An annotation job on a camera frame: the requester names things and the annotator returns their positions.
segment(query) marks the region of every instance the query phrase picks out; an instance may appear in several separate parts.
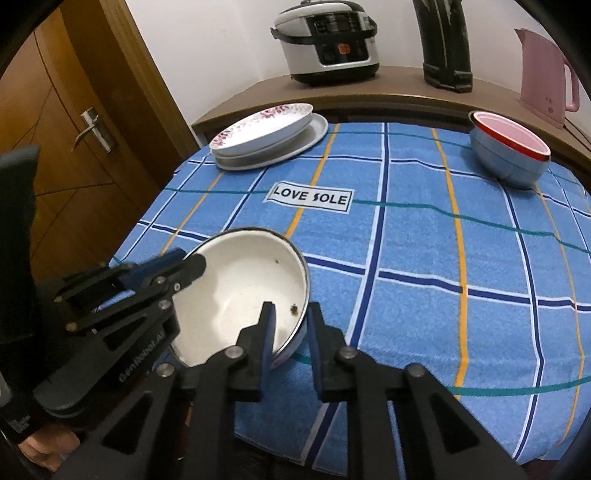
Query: rice cooker handle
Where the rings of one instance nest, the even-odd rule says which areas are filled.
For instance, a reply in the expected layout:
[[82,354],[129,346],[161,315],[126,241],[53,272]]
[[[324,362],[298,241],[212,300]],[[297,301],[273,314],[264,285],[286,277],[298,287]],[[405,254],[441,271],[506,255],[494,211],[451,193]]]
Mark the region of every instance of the rice cooker handle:
[[347,33],[333,33],[329,35],[312,35],[306,37],[299,37],[293,35],[286,35],[281,33],[276,28],[271,28],[271,35],[277,40],[293,45],[323,45],[327,43],[348,43],[355,40],[367,40],[375,37],[378,33],[378,25],[371,18],[369,19],[369,30],[361,30],[358,32]]

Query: pink bowl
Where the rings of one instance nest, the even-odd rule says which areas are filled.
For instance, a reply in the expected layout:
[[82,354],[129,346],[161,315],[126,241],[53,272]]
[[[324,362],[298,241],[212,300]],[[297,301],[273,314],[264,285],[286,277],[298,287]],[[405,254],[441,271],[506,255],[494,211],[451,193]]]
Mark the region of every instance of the pink bowl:
[[471,112],[469,116],[477,128],[513,150],[535,160],[550,159],[550,147],[523,125],[491,112]]

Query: red rim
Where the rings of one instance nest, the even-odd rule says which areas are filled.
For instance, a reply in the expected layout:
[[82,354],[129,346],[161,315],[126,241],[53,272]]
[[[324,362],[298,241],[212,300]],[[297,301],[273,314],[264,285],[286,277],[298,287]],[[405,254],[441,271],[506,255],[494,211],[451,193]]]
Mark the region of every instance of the red rim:
[[500,133],[495,132],[492,128],[487,127],[478,120],[474,120],[474,123],[477,128],[480,128],[480,130],[482,130],[484,133],[494,138],[495,140],[498,140],[499,142],[507,145],[507,147],[511,147],[513,150],[517,150],[519,153],[523,153],[524,155],[527,155],[529,158],[533,158],[534,160],[548,161],[550,159],[550,157],[547,157],[546,155],[542,155],[541,153],[534,152],[533,150],[530,150],[529,148],[524,147],[523,145],[519,145],[517,142],[514,142],[510,138],[507,138],[501,135]]

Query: bowl rim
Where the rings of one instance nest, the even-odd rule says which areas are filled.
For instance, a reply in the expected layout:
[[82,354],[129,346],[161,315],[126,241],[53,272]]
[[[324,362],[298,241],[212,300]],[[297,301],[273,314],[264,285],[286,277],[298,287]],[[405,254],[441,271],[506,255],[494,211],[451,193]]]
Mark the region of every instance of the bowl rim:
[[[529,134],[533,135],[537,140],[539,140],[539,142],[541,142],[546,147],[546,151],[536,150],[535,148],[528,147],[516,140],[506,137],[502,133],[498,132],[497,130],[493,129],[492,127],[489,127],[488,125],[485,125],[481,120],[479,120],[478,119],[479,113],[482,113],[485,115],[490,115],[494,118],[498,118],[498,119],[501,119],[509,124],[515,125],[519,129],[526,130]],[[490,137],[494,138],[495,140],[498,140],[499,142],[503,143],[507,147],[510,147],[513,150],[516,150],[519,153],[522,153],[529,158],[532,158],[533,160],[538,160],[538,161],[549,161],[550,160],[551,150],[550,150],[550,147],[546,144],[546,142],[544,142],[544,140],[542,140],[538,135],[533,133],[529,128],[524,127],[523,125],[511,120],[510,118],[507,118],[503,115],[499,115],[498,113],[488,112],[485,110],[473,110],[468,113],[468,120],[470,120],[470,122],[476,128],[479,128],[480,130],[482,130],[484,133],[486,133]]]
[[[310,284],[310,269],[308,267],[308,262],[304,258],[304,255],[291,242],[291,240],[289,240],[286,236],[284,236],[284,235],[282,235],[282,234],[280,234],[280,233],[278,233],[276,231],[273,231],[273,230],[271,230],[269,228],[259,227],[259,226],[245,226],[245,227],[230,228],[230,229],[225,230],[223,232],[217,233],[216,235],[212,235],[207,240],[203,241],[200,245],[196,246],[190,252],[188,252],[187,255],[185,255],[184,259],[187,259],[191,255],[194,255],[196,253],[199,253],[198,250],[201,249],[205,244],[208,244],[211,241],[220,238],[221,236],[225,236],[225,235],[229,235],[231,233],[237,233],[237,232],[252,232],[252,231],[269,233],[272,236],[276,237],[276,241],[283,241],[283,242],[287,243],[287,246],[296,255],[298,261],[300,262],[300,264],[304,268],[304,281],[305,281],[305,293],[304,293],[305,299],[304,299],[304,304],[302,306],[300,317],[298,318],[298,321],[297,321],[297,323],[295,325],[295,328],[290,333],[289,337],[283,343],[283,345],[281,345],[279,347],[279,349],[276,352],[273,352],[273,354],[272,354],[272,368],[275,368],[275,367],[278,367],[279,365],[281,365],[285,360],[287,360],[287,358],[282,358],[282,355],[284,354],[284,352],[286,350],[289,349],[289,347],[290,347],[292,341],[294,340],[294,338],[297,337],[298,334],[300,333],[300,330],[302,328],[305,328],[306,313],[308,311],[308,305],[310,303],[310,286],[311,286],[311,284]],[[170,343],[170,351],[174,355],[175,359],[178,360],[179,363],[181,363],[181,365],[183,365],[184,367],[190,368],[190,365],[187,365],[185,362],[183,362],[181,360],[180,356],[178,355],[178,353],[174,349],[173,342],[174,341],[172,341]]]

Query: rice cooker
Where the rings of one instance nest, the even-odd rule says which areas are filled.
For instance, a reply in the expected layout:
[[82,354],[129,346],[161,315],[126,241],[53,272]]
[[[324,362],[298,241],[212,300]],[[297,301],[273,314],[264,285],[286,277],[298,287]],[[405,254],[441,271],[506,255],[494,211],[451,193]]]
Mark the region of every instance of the rice cooker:
[[378,26],[348,0],[304,0],[285,10],[271,29],[291,73],[308,85],[354,82],[375,76],[379,68]]

